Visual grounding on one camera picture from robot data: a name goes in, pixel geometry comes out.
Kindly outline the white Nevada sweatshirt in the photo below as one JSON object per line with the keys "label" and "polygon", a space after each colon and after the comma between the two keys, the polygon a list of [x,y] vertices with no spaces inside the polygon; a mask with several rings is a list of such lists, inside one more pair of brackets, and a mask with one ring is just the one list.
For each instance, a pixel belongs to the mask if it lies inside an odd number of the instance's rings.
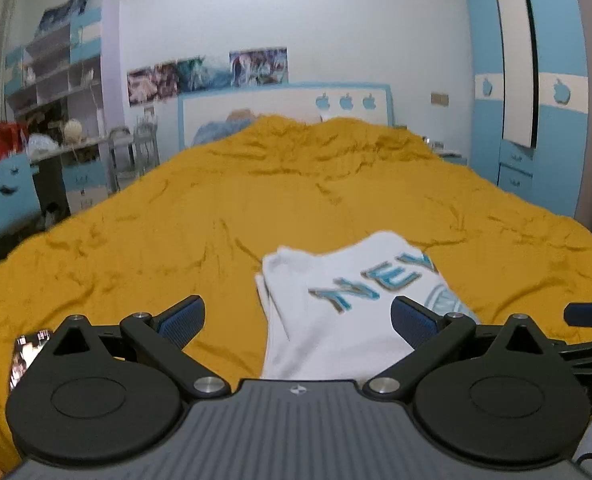
{"label": "white Nevada sweatshirt", "polygon": [[439,315],[471,312],[428,255],[389,231],[325,255],[280,247],[264,256],[255,281],[268,323],[261,376],[269,380],[362,384],[386,370],[412,351],[392,327],[398,296]]}

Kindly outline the mustard yellow bed cover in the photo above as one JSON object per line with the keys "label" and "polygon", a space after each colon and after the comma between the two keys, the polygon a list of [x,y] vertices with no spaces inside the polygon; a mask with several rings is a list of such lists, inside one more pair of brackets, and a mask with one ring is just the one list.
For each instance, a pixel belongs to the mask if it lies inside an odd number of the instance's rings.
{"label": "mustard yellow bed cover", "polygon": [[484,322],[523,312],[552,338],[592,341],[592,328],[563,318],[592,301],[592,234],[580,223],[445,162],[407,130],[268,116],[177,154],[0,263],[0,476],[19,462],[4,416],[17,336],[77,313],[110,325],[197,294],[207,320],[190,356],[228,382],[256,377],[262,258],[380,231],[420,248]]}

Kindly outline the smartphone on bed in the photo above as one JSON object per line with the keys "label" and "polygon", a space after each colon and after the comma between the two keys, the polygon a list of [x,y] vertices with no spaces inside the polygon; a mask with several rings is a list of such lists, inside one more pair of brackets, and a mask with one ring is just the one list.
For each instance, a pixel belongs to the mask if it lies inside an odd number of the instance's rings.
{"label": "smartphone on bed", "polygon": [[42,348],[52,337],[52,330],[38,330],[38,332],[18,336],[14,341],[10,379],[8,388],[13,390],[31,366]]}

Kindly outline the bedside table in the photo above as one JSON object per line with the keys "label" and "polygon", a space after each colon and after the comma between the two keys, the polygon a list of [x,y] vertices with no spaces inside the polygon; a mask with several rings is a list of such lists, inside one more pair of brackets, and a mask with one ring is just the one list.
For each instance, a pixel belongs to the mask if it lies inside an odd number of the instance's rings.
{"label": "bedside table", "polygon": [[463,154],[451,148],[446,148],[445,144],[441,141],[435,141],[428,136],[423,136],[423,142],[435,155],[439,156],[445,162],[451,162],[459,166],[468,165],[467,158]]}

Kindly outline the grey metal chair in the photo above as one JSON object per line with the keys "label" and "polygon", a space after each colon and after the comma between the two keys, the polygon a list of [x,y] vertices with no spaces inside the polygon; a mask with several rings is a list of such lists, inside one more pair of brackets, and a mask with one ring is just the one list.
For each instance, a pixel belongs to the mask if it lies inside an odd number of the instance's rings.
{"label": "grey metal chair", "polygon": [[140,120],[134,130],[127,126],[110,130],[107,139],[110,153],[110,180],[119,192],[159,165],[157,124]]}

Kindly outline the cluttered desk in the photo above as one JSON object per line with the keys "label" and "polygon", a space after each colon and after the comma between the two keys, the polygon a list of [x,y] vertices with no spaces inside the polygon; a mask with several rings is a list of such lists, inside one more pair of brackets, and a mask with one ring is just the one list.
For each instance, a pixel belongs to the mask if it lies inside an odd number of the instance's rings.
{"label": "cluttered desk", "polygon": [[104,202],[113,190],[108,136],[27,154],[34,175],[41,216],[18,232],[0,238],[0,261],[26,238],[47,231],[75,214]]}

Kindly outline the blue pillow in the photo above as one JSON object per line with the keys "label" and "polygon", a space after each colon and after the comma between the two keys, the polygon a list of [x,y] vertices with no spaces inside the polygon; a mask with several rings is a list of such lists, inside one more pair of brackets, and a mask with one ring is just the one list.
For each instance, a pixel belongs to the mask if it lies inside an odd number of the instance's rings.
{"label": "blue pillow", "polygon": [[205,145],[233,136],[235,133],[249,127],[256,119],[257,116],[248,108],[234,110],[226,120],[214,120],[200,126],[194,136],[192,145]]}

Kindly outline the white blue headboard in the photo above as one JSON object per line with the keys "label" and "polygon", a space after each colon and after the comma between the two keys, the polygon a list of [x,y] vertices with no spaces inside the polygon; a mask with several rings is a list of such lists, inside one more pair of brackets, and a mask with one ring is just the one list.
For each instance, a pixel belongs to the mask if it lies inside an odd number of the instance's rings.
{"label": "white blue headboard", "polygon": [[395,123],[392,92],[387,84],[300,82],[195,92],[178,99],[180,150],[193,144],[202,125],[223,122],[236,110],[301,122],[345,117],[389,127]]}

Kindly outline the white blue bookshelf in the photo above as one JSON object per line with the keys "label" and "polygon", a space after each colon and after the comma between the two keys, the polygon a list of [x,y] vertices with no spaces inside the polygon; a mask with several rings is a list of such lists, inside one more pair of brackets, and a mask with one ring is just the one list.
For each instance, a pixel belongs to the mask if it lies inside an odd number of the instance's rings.
{"label": "white blue bookshelf", "polygon": [[101,0],[5,55],[6,118],[19,119],[57,101],[94,136],[125,121],[120,5]]}

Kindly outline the blue white wardrobe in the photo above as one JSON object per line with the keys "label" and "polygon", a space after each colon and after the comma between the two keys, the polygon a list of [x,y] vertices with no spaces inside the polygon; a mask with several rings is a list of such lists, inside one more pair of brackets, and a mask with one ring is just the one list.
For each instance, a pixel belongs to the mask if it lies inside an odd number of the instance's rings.
{"label": "blue white wardrobe", "polygon": [[579,214],[589,69],[579,0],[467,0],[471,167],[554,214]]}

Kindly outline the wall switch plate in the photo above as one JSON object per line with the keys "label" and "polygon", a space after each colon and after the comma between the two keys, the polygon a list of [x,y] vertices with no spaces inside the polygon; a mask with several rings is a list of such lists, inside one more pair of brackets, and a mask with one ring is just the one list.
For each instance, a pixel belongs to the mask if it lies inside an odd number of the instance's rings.
{"label": "wall switch plate", "polygon": [[450,103],[450,96],[448,93],[432,92],[430,94],[430,104],[435,106],[448,107]]}

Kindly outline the wall posters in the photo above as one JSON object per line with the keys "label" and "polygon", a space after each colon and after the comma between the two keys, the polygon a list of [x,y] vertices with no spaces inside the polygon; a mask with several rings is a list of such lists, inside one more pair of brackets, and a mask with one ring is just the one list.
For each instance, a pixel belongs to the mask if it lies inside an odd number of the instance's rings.
{"label": "wall posters", "polygon": [[[54,32],[57,26],[71,27],[69,52],[72,62],[82,61],[100,48],[102,11],[89,10],[88,0],[67,0],[60,6],[43,11],[34,36]],[[229,61],[211,60],[206,56],[182,58],[168,63],[133,70],[127,75],[128,100],[132,106],[179,94],[286,84],[288,51],[286,47],[232,51]]]}

